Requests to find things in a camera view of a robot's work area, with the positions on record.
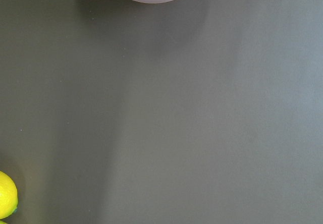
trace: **table surface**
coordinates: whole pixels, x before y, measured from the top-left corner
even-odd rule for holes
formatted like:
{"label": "table surface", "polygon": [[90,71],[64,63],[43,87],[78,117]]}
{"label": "table surface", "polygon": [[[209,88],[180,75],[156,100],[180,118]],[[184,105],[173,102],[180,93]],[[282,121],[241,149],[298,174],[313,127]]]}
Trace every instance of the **table surface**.
{"label": "table surface", "polygon": [[321,224],[323,0],[0,0],[8,224]]}

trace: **yellow lemon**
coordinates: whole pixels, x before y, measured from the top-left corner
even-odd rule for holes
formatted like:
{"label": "yellow lemon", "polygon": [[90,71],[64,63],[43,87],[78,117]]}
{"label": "yellow lemon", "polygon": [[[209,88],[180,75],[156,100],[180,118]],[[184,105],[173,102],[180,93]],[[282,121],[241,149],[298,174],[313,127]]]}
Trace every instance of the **yellow lemon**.
{"label": "yellow lemon", "polygon": [[17,209],[17,204],[18,193],[15,183],[0,171],[0,219],[11,215]]}

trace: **lemon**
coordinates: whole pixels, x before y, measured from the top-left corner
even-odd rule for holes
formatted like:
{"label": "lemon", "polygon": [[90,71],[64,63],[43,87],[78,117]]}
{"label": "lemon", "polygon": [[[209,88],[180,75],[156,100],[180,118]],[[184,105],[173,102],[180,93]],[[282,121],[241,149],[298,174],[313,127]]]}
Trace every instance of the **lemon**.
{"label": "lemon", "polygon": [[15,183],[0,171],[0,219],[11,215],[17,209],[17,204],[18,193]]}

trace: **tabletop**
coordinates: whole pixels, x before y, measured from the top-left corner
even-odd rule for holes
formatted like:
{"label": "tabletop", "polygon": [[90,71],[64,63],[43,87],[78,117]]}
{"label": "tabletop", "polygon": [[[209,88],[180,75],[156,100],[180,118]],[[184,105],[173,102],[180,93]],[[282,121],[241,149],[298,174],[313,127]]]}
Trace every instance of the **tabletop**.
{"label": "tabletop", "polygon": [[321,224],[323,0],[0,0],[8,224]]}

